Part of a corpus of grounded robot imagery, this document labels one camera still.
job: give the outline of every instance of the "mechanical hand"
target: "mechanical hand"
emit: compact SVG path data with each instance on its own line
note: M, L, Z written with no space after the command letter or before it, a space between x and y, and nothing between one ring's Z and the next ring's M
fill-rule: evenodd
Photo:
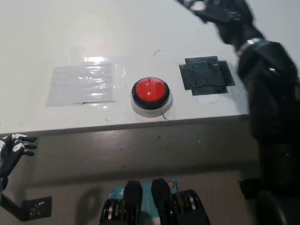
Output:
M24 142L35 142L36 139L21 134L0 139L0 178L7 177L12 172L22 155L34 156L32 151L26 149L36 149L37 146Z

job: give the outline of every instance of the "floor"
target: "floor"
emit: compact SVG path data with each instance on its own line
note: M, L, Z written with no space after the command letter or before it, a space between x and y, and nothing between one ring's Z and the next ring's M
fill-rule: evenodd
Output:
M115 186L163 177L194 189L212 225L253 225L254 203L237 181L258 175L256 143L237 121L41 137L4 194L17 203L52 196L52 217L27 225L96 225ZM24 224L0 213L3 225Z

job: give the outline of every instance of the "white surface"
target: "white surface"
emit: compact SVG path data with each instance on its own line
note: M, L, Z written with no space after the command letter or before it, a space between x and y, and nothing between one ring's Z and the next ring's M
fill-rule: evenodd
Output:
M300 63L298 12L293 0L249 1L269 39L285 45ZM218 56L232 72L236 57L212 24L204 25L174 0L11 0L0 3L0 134L100 131L200 122L247 113L245 92L193 97L183 88L179 63ZM53 68L108 57L116 62L115 102L46 107ZM147 119L130 106L133 84L163 79L173 105L163 117Z

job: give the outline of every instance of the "black tape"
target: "black tape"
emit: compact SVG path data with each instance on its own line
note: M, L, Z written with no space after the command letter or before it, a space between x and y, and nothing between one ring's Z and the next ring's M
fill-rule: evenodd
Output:
M228 93L227 86L235 85L226 61L217 56L185 59L179 65L185 90L193 96Z

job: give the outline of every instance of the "button base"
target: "button base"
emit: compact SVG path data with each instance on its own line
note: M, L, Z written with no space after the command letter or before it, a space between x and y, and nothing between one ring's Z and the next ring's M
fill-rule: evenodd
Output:
M161 108L154 109L154 110L142 109L141 107L139 107L134 102L132 95L130 95L130 102L131 102L132 109L140 116L143 116L146 118L155 118L155 117L162 116L171 108L171 106L173 104L173 96L170 91L169 98L168 98L166 104L164 104Z

